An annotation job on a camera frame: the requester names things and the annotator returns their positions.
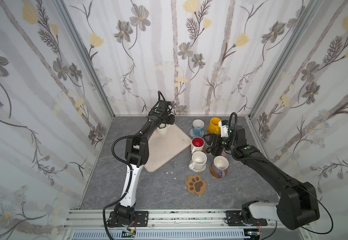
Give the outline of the red interior mug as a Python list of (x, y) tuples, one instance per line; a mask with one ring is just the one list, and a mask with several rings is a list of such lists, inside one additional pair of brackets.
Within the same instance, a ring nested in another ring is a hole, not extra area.
[(195, 152), (202, 152), (205, 147), (205, 140), (201, 137), (194, 137), (191, 141), (190, 151), (191, 154)]

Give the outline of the purple mug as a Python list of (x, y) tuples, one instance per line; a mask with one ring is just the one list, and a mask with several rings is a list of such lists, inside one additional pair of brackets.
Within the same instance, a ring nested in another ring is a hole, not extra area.
[(213, 163), (219, 169), (228, 169), (229, 161), (223, 156), (217, 156), (214, 158)]

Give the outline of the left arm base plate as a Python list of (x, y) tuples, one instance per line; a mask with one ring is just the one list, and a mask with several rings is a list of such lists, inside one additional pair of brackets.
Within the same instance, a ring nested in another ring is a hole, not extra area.
[(107, 220), (107, 226), (115, 227), (147, 227), (149, 219), (148, 211), (136, 211), (131, 213), (120, 213), (113, 211)]

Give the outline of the yellow mug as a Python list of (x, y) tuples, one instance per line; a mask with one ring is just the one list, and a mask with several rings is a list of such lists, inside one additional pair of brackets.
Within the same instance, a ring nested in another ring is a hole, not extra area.
[(220, 122), (221, 122), (221, 119), (219, 118), (211, 118), (207, 128), (208, 132), (211, 134), (219, 134), (221, 131), (221, 128), (219, 126)]

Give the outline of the white patterned round coaster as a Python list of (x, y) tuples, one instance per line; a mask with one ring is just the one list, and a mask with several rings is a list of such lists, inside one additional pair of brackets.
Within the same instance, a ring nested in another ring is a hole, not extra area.
[(191, 169), (193, 172), (196, 172), (196, 173), (201, 173), (201, 172), (203, 172), (204, 170), (206, 169), (206, 166), (205, 167), (203, 167), (202, 169)]

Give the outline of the brown paw print coaster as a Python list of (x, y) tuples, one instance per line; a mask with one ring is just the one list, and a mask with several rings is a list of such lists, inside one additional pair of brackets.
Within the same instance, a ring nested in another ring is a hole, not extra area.
[(185, 185), (190, 194), (197, 194), (198, 196), (202, 196), (207, 187), (207, 183), (199, 175), (188, 176)]

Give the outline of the plain round wooden coaster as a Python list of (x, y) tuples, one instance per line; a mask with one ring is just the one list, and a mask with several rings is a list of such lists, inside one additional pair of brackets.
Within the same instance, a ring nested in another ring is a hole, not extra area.
[(214, 164), (211, 164), (209, 169), (210, 169), (210, 173), (215, 178), (224, 178), (228, 174), (228, 169), (224, 169), (224, 170), (219, 169)]

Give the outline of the beige serving tray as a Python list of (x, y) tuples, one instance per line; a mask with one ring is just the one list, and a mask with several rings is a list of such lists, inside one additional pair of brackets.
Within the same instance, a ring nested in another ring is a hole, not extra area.
[(175, 124), (169, 125), (165, 135), (160, 135), (156, 129), (149, 139), (150, 154), (145, 169), (149, 173), (155, 172), (190, 144), (191, 138)]

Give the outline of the black mug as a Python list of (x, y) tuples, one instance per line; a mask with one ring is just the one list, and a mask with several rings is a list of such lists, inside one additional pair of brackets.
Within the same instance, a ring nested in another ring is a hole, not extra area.
[(212, 156), (222, 156), (224, 153), (225, 148), (224, 147), (219, 147), (219, 146), (208, 146), (206, 148), (206, 153)]

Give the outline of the white mug with handle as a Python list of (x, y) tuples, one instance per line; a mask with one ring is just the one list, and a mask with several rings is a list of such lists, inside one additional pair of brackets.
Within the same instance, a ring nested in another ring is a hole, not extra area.
[(168, 133), (170, 125), (168, 124), (160, 124), (159, 127), (157, 128), (157, 132), (159, 135), (164, 136)]

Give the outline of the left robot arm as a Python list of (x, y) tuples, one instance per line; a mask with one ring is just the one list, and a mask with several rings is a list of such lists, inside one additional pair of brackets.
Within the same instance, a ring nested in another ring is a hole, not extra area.
[[(161, 124), (165, 126), (173, 125), (174, 121), (175, 116), (172, 114), (171, 102), (159, 100), (152, 110), (150, 110), (147, 115), (147, 121), (136, 134), (121, 137), (113, 143), (113, 156), (128, 167), (122, 196), (103, 209), (105, 213), (106, 209), (114, 207), (114, 216), (112, 220), (115, 221), (116, 224), (129, 226), (135, 221), (137, 186), (141, 170), (149, 159), (149, 139)], [(121, 140), (126, 140), (124, 160), (115, 153), (115, 146)]]

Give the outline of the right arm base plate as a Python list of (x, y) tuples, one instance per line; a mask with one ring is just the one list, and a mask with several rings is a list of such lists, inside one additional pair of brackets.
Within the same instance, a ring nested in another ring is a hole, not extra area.
[(263, 227), (268, 225), (265, 219), (244, 219), (240, 210), (225, 211), (225, 214), (225, 223), (229, 227)]

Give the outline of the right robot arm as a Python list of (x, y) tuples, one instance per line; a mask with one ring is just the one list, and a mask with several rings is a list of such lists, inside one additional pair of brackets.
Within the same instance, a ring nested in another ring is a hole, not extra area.
[(243, 224), (273, 220), (295, 230), (320, 218), (319, 208), (323, 204), (317, 199), (315, 187), (289, 176), (266, 159), (258, 148), (248, 145), (244, 129), (229, 130), (226, 137), (207, 134), (204, 139), (209, 145), (209, 153), (214, 149), (229, 152), (234, 160), (259, 174), (279, 196), (277, 203), (251, 201), (243, 204), (239, 217)]

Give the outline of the blue woven round coaster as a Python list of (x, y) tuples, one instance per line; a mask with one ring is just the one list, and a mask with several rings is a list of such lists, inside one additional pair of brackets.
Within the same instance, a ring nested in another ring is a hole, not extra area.
[(204, 136), (204, 131), (201, 130), (200, 132), (197, 132), (196, 134), (194, 133), (193, 129), (190, 129), (190, 136), (191, 138), (195, 138), (195, 137), (200, 137), (202, 138)]

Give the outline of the light blue mug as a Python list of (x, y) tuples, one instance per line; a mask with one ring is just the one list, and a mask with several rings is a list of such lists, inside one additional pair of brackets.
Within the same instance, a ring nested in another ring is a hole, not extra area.
[(193, 121), (193, 131), (196, 134), (197, 132), (200, 132), (201, 130), (204, 130), (205, 123), (202, 120), (196, 119)]

